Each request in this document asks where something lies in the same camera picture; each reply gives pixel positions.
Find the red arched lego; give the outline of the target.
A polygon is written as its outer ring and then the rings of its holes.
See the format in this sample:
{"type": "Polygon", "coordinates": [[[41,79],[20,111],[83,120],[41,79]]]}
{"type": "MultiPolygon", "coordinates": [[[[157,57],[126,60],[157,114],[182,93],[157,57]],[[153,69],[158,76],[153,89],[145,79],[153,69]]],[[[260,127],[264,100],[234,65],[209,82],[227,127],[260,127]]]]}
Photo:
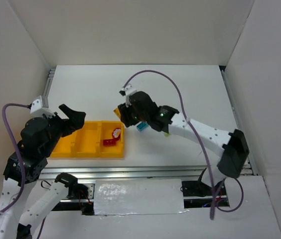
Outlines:
{"type": "Polygon", "coordinates": [[[113,131],[112,131],[112,138],[114,140],[119,140],[121,138],[121,132],[122,132],[122,129],[117,127],[115,128],[113,131]]]}

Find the red rectangular lego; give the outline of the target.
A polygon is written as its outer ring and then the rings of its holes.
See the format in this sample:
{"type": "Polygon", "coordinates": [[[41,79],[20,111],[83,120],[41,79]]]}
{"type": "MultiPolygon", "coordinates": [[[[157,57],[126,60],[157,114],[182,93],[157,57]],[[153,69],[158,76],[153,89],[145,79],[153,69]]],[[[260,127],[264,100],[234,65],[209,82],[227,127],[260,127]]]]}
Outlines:
{"type": "Polygon", "coordinates": [[[114,138],[103,139],[103,146],[104,146],[104,147],[115,146],[116,143],[117,143],[117,140],[114,139],[114,138]]]}

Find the red yellow lego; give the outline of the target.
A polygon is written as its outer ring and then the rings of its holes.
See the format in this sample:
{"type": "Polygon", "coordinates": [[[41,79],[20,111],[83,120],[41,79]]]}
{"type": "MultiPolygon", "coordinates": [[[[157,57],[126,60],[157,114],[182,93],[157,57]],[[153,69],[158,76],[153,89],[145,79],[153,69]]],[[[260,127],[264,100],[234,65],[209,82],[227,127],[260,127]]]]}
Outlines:
{"type": "Polygon", "coordinates": [[[120,113],[119,108],[115,108],[115,109],[113,110],[113,112],[115,113],[115,115],[116,115],[119,119],[121,119],[121,113],[120,113]]]}

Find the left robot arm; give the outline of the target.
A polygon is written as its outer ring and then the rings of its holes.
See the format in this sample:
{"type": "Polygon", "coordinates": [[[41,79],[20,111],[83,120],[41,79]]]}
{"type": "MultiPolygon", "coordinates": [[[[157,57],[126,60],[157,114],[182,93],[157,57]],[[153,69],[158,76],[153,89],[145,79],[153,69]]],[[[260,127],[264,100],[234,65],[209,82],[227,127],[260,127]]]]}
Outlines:
{"type": "Polygon", "coordinates": [[[86,198],[88,187],[80,184],[69,173],[60,173],[45,194],[29,208],[26,201],[34,188],[41,171],[47,165],[59,139],[71,135],[84,125],[85,112],[59,106],[67,116],[62,119],[57,113],[43,110],[40,116],[28,120],[17,142],[6,118],[6,109],[11,106],[34,110],[34,104],[6,104],[2,119],[15,152],[8,158],[3,172],[3,187],[0,196],[0,239],[30,239],[37,228],[42,228],[46,216],[64,198],[86,198]]]}

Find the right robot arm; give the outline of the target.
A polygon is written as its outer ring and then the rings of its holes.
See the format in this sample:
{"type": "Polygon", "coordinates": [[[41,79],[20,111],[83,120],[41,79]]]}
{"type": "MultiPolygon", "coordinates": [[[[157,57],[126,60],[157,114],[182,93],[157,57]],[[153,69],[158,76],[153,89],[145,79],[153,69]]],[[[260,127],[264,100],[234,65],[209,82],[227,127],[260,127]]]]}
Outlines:
{"type": "Polygon", "coordinates": [[[191,189],[198,197],[211,195],[212,186],[219,185],[226,178],[237,179],[249,155],[245,135],[235,129],[233,132],[220,130],[188,119],[179,110],[170,106],[158,106],[143,92],[121,90],[125,103],[118,105],[120,120],[126,126],[139,122],[147,123],[153,130],[178,135],[197,144],[202,144],[220,157],[216,165],[203,170],[191,189]]]}

